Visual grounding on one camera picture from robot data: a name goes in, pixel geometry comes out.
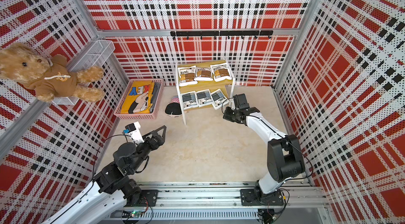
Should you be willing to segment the brown coffee bag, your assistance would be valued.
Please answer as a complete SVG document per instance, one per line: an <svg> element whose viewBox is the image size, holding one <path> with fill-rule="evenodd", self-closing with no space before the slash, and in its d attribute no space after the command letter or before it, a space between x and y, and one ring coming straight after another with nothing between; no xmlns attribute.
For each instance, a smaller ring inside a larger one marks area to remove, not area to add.
<svg viewBox="0 0 405 224"><path fill-rule="evenodd" d="M213 81L213 72L209 67L196 67L195 81Z"/></svg>
<svg viewBox="0 0 405 224"><path fill-rule="evenodd" d="M211 65L210 68L212 70L213 79L215 82L220 82L220 81L224 81L224 80L232 80L231 71L226 62Z"/></svg>
<svg viewBox="0 0 405 224"><path fill-rule="evenodd" d="M179 86L184 87L188 85L195 85L198 82L195 80L196 77L196 66L189 67L179 67Z"/></svg>

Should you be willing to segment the pink plastic basket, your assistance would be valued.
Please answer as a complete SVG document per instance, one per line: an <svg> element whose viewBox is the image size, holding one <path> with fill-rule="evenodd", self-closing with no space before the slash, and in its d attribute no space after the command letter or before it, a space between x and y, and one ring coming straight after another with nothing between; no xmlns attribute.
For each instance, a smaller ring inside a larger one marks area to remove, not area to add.
<svg viewBox="0 0 405 224"><path fill-rule="evenodd" d="M156 119L163 87L160 78L130 80L114 115L123 120Z"/></svg>

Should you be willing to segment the black hook rail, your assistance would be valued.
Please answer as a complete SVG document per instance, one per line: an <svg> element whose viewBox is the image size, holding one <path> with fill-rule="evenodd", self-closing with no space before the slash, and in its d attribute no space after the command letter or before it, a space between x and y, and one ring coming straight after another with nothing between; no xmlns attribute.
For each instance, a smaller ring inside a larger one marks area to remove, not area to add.
<svg viewBox="0 0 405 224"><path fill-rule="evenodd" d="M272 36L274 31L272 30L258 30L258 31L173 31L170 32L171 37L217 37L217 36Z"/></svg>

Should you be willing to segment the green circuit board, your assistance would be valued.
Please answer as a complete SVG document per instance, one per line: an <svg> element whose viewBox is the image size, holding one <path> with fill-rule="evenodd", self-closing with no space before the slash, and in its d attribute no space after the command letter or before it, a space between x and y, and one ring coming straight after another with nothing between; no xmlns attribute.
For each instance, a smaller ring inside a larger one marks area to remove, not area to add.
<svg viewBox="0 0 405 224"><path fill-rule="evenodd" d="M138 218L143 214L142 211L123 211L122 212L122 218L128 219L128 218Z"/></svg>

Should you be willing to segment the black doll with striped hat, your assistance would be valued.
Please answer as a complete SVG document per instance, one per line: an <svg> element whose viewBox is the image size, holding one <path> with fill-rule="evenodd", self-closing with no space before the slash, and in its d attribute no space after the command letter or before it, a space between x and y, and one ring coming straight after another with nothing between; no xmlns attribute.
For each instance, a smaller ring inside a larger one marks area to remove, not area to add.
<svg viewBox="0 0 405 224"><path fill-rule="evenodd" d="M178 96L172 97L171 102L165 108L165 114L170 117L179 117L182 115Z"/></svg>

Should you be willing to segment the yellow two-tier shelf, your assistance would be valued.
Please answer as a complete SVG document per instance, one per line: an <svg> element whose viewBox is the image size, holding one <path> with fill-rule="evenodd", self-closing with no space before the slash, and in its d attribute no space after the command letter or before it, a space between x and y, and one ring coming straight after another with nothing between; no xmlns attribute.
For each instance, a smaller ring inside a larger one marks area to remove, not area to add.
<svg viewBox="0 0 405 224"><path fill-rule="evenodd" d="M231 80L223 80L220 82L215 82L213 81L202 81L202 82L198 82L197 84L194 85L188 85L188 86L184 86L184 87L180 87L179 86L179 81L180 81L180 75L179 75L179 71L178 68L179 67L190 67L190 66L200 66L200 67L210 67L211 65L214 64L221 64L221 63L226 63L227 67L229 69L229 74L231 76ZM195 92L199 92L199 91L203 91L203 90L210 90L210 92L214 92L218 89L221 89L221 91L223 92L224 96L229 98L233 96L234 93L234 87L235 87L235 83L236 83L236 77L234 76L232 70L231 70L231 66L229 64L228 61L226 60L221 60L221 61L211 61L211 62L203 62L203 63L192 63L192 64L175 64L175 83L176 83L176 90L177 90L177 94L180 100L180 108L182 111L182 121L184 123L184 125L187 125L186 122L186 111L184 110L184 106L183 106L183 101L182 101L182 95L185 93L189 93L192 91Z"/></svg>

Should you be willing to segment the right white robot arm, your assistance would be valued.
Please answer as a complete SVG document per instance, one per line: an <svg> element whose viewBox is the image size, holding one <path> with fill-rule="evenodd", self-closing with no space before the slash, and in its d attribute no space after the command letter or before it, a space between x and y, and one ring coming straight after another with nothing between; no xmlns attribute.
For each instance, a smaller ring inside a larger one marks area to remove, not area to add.
<svg viewBox="0 0 405 224"><path fill-rule="evenodd" d="M250 107L245 94L232 97L234 107L227 107L223 118L252 129L267 146L267 174L259 179L261 194L270 194L285 182L305 172L305 161L298 138L288 135L266 120L259 109Z"/></svg>

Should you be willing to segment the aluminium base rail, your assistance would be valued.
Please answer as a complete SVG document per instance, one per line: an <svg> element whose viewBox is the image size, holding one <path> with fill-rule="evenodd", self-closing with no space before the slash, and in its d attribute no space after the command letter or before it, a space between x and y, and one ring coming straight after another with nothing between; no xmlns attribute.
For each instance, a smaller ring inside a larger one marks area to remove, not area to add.
<svg viewBox="0 0 405 224"><path fill-rule="evenodd" d="M252 220L265 224L331 224L332 210L319 187L288 182L261 194L253 182L143 182L141 200L127 204L101 221L153 224L169 220ZM122 218L123 211L142 211L138 218Z"/></svg>

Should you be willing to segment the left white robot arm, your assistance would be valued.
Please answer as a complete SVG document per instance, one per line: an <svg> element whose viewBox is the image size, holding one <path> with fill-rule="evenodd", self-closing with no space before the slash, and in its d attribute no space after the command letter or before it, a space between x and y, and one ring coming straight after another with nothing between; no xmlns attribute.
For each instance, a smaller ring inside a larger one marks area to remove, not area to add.
<svg viewBox="0 0 405 224"><path fill-rule="evenodd" d="M150 153L165 143L164 125L141 137L140 143L126 142L113 154L113 161L92 177L90 184L45 224L97 224L104 217L141 200L142 190L131 175L142 173Z"/></svg>

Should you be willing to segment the grey coffee bag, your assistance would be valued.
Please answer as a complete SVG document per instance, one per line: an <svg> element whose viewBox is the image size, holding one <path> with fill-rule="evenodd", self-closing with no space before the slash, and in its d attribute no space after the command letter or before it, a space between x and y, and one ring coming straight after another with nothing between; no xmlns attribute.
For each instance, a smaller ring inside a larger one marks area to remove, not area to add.
<svg viewBox="0 0 405 224"><path fill-rule="evenodd" d="M196 95L199 108L212 105L214 102L209 89L198 91L196 92Z"/></svg>
<svg viewBox="0 0 405 224"><path fill-rule="evenodd" d="M197 94L195 91L183 93L181 95L184 110L198 108Z"/></svg>
<svg viewBox="0 0 405 224"><path fill-rule="evenodd" d="M215 110L221 109L224 105L229 103L229 99L224 95L221 89L211 93L213 99L212 106Z"/></svg>

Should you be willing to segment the yellow printed folded cloth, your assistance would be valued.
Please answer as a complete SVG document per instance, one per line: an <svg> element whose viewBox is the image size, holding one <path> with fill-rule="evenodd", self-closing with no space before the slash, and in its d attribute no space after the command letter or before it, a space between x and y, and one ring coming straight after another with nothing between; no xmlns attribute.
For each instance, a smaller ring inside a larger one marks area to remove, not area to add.
<svg viewBox="0 0 405 224"><path fill-rule="evenodd" d="M146 114L150 113L153 105L155 83L153 81L134 81L129 85L129 90L121 106L121 114Z"/></svg>

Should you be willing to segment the brown teddy bear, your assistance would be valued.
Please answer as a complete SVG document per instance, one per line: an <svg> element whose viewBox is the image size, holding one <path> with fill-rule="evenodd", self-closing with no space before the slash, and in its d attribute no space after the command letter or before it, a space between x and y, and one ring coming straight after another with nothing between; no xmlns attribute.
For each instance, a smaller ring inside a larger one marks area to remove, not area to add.
<svg viewBox="0 0 405 224"><path fill-rule="evenodd" d="M98 102L105 92L85 87L103 78L103 68L92 66L78 72L66 68L63 55L45 58L23 43L14 43L1 50L1 79L12 80L35 91L42 102L50 103L57 97L76 97L87 102Z"/></svg>

